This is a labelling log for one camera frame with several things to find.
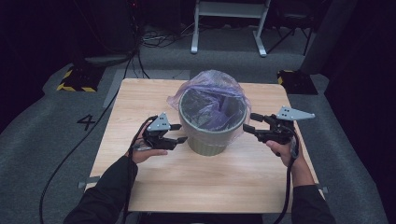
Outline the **person's right hand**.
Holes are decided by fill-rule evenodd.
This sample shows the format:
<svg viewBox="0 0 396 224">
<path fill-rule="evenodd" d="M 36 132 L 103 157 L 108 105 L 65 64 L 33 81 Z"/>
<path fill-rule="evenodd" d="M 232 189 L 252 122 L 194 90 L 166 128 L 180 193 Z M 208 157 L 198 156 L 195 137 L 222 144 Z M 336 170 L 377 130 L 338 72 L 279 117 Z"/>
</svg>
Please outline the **person's right hand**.
<svg viewBox="0 0 396 224">
<path fill-rule="evenodd" d="M 292 156 L 291 156 L 291 143 L 287 143 L 286 145 L 281 145 L 276 141 L 268 140 L 265 145 L 267 145 L 271 151 L 278 156 L 285 166 L 290 166 Z M 302 167 L 306 164 L 306 161 L 303 156 L 299 156 L 294 160 L 293 167 Z"/>
</svg>

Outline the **black tripod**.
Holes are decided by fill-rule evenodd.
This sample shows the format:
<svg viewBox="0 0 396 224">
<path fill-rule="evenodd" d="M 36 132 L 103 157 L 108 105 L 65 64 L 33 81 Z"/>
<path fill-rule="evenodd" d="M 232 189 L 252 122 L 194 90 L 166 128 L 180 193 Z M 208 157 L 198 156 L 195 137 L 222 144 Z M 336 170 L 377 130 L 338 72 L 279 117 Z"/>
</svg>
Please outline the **black tripod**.
<svg viewBox="0 0 396 224">
<path fill-rule="evenodd" d="M 303 52 L 305 55 L 313 33 L 314 10 L 302 0 L 275 0 L 273 11 L 276 15 L 275 28 L 277 32 L 279 33 L 281 27 L 288 28 L 289 31 L 268 49 L 268 53 L 279 46 L 289 35 L 294 34 L 297 29 L 300 29 L 306 37 Z"/>
</svg>

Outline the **purple plastic bag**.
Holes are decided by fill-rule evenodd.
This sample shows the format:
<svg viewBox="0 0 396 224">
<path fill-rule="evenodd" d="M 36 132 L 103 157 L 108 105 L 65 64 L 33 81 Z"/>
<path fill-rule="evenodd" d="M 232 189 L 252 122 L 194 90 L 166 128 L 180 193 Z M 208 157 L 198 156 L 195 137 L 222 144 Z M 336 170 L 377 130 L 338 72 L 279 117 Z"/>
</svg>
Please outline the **purple plastic bag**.
<svg viewBox="0 0 396 224">
<path fill-rule="evenodd" d="M 167 103 L 178 112 L 178 104 L 181 95 L 186 90 L 201 90 L 209 92 L 226 93 L 230 95 L 242 96 L 247 103 L 247 120 L 249 123 L 249 114 L 251 112 L 251 103 L 245 95 L 241 85 L 230 75 L 218 70 L 207 70 L 199 73 L 196 77 L 183 83 L 174 96 L 167 98 Z"/>
</svg>

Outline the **green plastic bin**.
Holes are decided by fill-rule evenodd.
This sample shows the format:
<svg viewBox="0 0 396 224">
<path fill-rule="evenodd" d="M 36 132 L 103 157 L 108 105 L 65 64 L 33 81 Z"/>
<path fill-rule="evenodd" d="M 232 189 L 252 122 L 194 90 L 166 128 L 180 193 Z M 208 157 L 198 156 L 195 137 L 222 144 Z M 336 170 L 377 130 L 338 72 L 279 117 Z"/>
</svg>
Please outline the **green plastic bin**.
<svg viewBox="0 0 396 224">
<path fill-rule="evenodd" d="M 242 96 L 186 90 L 178 114 L 189 147 L 197 154 L 220 154 L 243 133 L 248 105 Z"/>
</svg>

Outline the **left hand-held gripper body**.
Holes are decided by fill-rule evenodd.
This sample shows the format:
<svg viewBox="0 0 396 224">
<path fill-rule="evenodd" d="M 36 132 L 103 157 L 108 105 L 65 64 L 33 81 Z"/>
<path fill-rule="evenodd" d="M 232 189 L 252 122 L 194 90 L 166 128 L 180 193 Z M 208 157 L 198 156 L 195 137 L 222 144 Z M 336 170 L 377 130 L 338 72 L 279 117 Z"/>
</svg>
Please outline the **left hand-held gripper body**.
<svg viewBox="0 0 396 224">
<path fill-rule="evenodd" d="M 144 144 L 148 149 L 170 149 L 172 142 L 163 136 L 170 130 L 171 125 L 165 113 L 151 117 L 152 122 L 143 132 Z"/>
</svg>

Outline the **white metal stand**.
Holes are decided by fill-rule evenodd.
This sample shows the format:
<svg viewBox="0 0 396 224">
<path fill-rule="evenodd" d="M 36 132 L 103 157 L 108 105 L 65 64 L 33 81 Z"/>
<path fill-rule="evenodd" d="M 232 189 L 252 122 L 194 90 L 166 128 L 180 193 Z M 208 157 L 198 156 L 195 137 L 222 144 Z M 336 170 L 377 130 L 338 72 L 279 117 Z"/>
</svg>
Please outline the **white metal stand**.
<svg viewBox="0 0 396 224">
<path fill-rule="evenodd" d="M 191 53 L 198 52 L 199 20 L 201 17 L 229 17 L 243 19 L 259 19 L 258 29 L 253 31 L 253 37 L 261 57 L 267 56 L 267 51 L 262 43 L 262 30 L 272 0 L 263 0 L 259 4 L 208 2 L 196 0 L 194 9 L 194 28 L 191 41 Z"/>
</svg>

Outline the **grey pillar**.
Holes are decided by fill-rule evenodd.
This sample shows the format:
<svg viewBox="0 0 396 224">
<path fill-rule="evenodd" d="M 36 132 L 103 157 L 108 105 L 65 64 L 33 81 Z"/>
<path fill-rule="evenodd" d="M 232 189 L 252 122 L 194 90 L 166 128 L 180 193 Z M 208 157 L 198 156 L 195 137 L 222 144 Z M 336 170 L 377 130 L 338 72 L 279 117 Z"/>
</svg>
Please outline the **grey pillar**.
<svg viewBox="0 0 396 224">
<path fill-rule="evenodd" d="M 332 0 L 317 35 L 304 57 L 300 67 L 301 72 L 307 75 L 320 73 L 346 28 L 357 2 L 358 0 Z"/>
</svg>

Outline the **person's left hand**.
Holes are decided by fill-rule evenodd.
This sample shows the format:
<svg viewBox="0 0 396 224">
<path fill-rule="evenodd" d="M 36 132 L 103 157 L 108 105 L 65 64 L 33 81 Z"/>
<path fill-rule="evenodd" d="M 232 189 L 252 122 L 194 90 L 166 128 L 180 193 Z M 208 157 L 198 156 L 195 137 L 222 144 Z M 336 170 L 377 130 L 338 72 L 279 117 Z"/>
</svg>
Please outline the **person's left hand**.
<svg viewBox="0 0 396 224">
<path fill-rule="evenodd" d="M 130 158 L 134 163 L 141 163 L 148 160 L 153 156 L 165 156 L 168 151 L 165 149 L 147 149 L 147 150 L 135 150 L 133 149 L 134 144 L 138 144 L 141 147 L 146 147 L 144 141 L 142 140 L 142 134 L 144 130 L 139 131 L 133 138 L 130 149 L 125 152 L 125 156 Z"/>
</svg>

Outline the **black yellow striped base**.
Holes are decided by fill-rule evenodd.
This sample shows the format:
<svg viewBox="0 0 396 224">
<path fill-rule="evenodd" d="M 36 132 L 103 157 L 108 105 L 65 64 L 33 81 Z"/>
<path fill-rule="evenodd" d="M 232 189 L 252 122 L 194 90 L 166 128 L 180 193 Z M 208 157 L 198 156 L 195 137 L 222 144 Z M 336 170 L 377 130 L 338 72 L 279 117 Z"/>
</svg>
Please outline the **black yellow striped base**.
<svg viewBox="0 0 396 224">
<path fill-rule="evenodd" d="M 300 70 L 280 70 L 276 77 L 278 84 L 286 90 L 287 94 L 318 95 L 311 77 Z"/>
<path fill-rule="evenodd" d="M 104 67 L 78 68 L 71 66 L 64 74 L 57 91 L 96 92 L 105 70 Z"/>
</svg>

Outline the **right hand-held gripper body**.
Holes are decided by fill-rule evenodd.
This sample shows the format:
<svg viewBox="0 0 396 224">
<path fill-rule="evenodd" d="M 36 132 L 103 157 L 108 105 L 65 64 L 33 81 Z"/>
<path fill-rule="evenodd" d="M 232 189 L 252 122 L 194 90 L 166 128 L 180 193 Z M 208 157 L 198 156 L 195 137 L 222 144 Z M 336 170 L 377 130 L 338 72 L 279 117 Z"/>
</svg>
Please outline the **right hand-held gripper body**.
<svg viewBox="0 0 396 224">
<path fill-rule="evenodd" d="M 287 144 L 295 135 L 295 120 L 313 119 L 314 113 L 304 112 L 283 105 L 276 114 L 272 114 L 265 121 L 270 125 L 270 137 L 279 144 Z"/>
</svg>

